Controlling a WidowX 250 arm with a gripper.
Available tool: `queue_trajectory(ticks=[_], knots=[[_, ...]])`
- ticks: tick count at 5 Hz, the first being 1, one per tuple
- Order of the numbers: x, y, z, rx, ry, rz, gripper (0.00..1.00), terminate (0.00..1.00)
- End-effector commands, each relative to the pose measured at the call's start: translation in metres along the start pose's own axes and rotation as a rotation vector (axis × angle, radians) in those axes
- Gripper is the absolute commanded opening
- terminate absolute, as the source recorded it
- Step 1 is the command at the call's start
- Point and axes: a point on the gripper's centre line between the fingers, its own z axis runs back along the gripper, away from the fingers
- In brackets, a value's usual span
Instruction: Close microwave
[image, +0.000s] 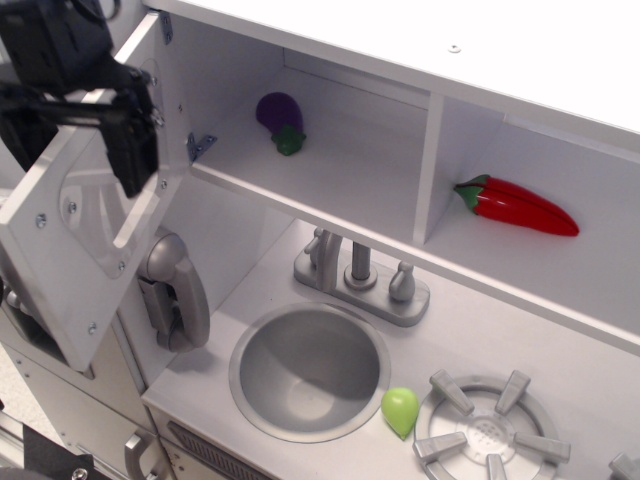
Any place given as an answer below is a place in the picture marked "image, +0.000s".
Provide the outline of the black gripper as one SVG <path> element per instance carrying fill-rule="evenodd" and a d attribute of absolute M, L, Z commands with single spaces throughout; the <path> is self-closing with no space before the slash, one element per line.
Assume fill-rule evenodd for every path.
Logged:
<path fill-rule="evenodd" d="M 3 29 L 11 67 L 1 73 L 1 139 L 29 171 L 59 125 L 102 128 L 107 157 L 127 198 L 159 168 L 149 75 L 118 63 L 106 29 Z M 110 105 L 60 102 L 76 91 L 116 92 Z"/>

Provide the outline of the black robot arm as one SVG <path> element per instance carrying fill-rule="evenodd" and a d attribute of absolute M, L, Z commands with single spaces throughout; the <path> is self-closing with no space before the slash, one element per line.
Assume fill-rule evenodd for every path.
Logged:
<path fill-rule="evenodd" d="M 115 177 L 137 196 L 159 168 L 150 75 L 111 54 L 97 1 L 4 1 L 1 139 L 29 170 L 61 126 L 97 129 Z"/>

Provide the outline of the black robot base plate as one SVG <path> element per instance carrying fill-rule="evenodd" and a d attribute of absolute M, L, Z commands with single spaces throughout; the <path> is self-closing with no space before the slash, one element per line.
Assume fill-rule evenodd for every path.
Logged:
<path fill-rule="evenodd" d="M 2 479 L 101 479 L 91 455 L 75 455 L 1 412 Z"/>

